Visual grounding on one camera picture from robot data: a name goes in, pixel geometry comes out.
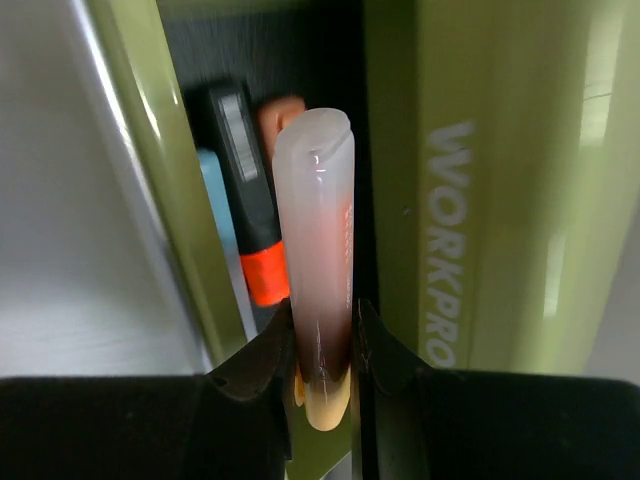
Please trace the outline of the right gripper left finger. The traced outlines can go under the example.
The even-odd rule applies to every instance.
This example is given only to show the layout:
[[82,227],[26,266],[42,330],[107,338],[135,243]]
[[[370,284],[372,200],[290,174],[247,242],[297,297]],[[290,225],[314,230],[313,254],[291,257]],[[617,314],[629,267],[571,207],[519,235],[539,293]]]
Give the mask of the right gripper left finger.
[[281,479],[292,457],[288,301],[206,374],[1,383],[5,479]]

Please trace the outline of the orange capped grey highlighter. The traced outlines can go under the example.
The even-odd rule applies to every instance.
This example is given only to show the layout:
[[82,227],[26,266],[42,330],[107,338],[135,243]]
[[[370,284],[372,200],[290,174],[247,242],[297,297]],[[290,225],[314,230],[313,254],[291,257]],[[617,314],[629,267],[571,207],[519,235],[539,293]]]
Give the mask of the orange capped grey highlighter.
[[298,96],[286,96],[264,104],[257,114],[266,157],[272,160],[275,142],[280,132],[306,109],[305,102]]

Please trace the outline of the blue capped highlighter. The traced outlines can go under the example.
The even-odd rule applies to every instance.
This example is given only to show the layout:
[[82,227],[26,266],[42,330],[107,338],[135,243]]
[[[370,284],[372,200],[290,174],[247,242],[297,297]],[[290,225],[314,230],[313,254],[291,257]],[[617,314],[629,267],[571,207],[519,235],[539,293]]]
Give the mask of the blue capped highlighter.
[[235,229],[219,159],[215,152],[207,149],[198,149],[197,156],[223,249],[227,254],[237,254]]

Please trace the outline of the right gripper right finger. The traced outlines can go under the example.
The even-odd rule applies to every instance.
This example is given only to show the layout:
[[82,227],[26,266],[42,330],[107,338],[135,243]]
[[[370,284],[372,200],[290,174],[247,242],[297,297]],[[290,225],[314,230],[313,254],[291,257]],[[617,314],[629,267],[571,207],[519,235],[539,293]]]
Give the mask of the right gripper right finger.
[[358,302],[357,479],[635,479],[639,389],[610,379],[436,369]]

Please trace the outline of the orange black highlighter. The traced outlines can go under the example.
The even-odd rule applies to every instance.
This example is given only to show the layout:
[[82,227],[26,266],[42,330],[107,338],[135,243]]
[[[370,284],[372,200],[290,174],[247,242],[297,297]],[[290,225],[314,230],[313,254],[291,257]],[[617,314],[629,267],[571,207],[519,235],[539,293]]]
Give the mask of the orange black highlighter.
[[260,307],[276,305],[289,296],[284,245],[245,92],[223,84],[206,98],[249,293]]

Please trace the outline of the yellow capped pink highlighter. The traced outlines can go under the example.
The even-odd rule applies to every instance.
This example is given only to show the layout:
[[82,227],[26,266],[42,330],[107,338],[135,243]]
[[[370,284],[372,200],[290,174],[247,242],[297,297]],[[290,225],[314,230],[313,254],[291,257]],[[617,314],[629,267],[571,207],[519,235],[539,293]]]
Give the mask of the yellow capped pink highlighter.
[[330,431],[350,398],[355,139],[348,116],[310,109],[277,136],[272,161],[309,424]]

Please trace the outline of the green drawer cabinet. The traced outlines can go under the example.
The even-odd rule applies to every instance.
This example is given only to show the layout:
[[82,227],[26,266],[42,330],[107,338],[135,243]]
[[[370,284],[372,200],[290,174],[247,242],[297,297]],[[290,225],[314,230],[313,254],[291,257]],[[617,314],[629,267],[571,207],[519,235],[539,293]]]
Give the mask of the green drawer cabinet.
[[[240,82],[347,113],[356,136],[356,292],[424,360],[580,372],[639,194],[635,1],[91,1],[125,124],[209,357],[247,340],[196,171],[190,94]],[[427,167],[465,120],[470,185],[458,338],[437,309]]]

